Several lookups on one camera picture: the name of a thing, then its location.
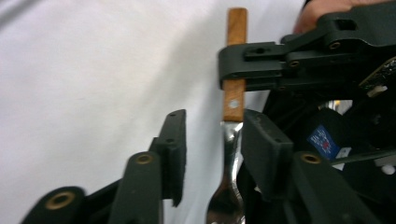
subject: black bracket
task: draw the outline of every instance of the black bracket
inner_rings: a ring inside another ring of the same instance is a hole
[[[396,3],[354,7],[318,20],[315,30],[274,42],[235,45],[219,53],[219,83],[244,78],[247,91],[330,91],[362,96],[358,87],[396,56]]]

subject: white cloth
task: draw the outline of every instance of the white cloth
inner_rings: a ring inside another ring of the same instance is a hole
[[[248,42],[291,33],[303,0],[0,2],[0,223],[19,223],[63,186],[91,194],[187,109],[188,165],[165,223],[204,223],[220,179],[217,53],[227,10],[246,7]],[[248,94],[262,109],[264,95]]]

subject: sticker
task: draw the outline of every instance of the sticker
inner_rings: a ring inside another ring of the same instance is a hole
[[[334,143],[323,125],[319,125],[306,140],[318,150],[322,157],[328,160],[334,160],[340,151],[340,147]]]

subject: black plastic part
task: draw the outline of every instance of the black plastic part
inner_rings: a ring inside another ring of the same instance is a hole
[[[396,55],[395,11],[396,2],[354,7],[324,15],[315,30],[287,35],[279,45],[227,47],[219,53],[220,87],[224,79],[244,78],[247,91],[336,89],[338,98],[362,97],[359,83]]]
[[[292,181],[309,212],[311,223],[380,223],[345,180],[319,154],[294,153],[290,171]]]
[[[173,205],[178,206],[186,171],[186,110],[168,114],[149,151],[158,153],[162,159],[163,199],[173,199]]]
[[[84,223],[84,191],[63,187],[45,195],[26,216],[22,224]]]
[[[291,160],[293,143],[264,114],[245,110],[242,131],[244,163],[262,192],[270,201],[275,187],[284,178]]]
[[[106,224],[110,216],[111,205],[116,197],[120,180],[86,197],[88,224]]]
[[[108,224],[163,223],[161,160],[155,152],[134,154],[111,207]]]

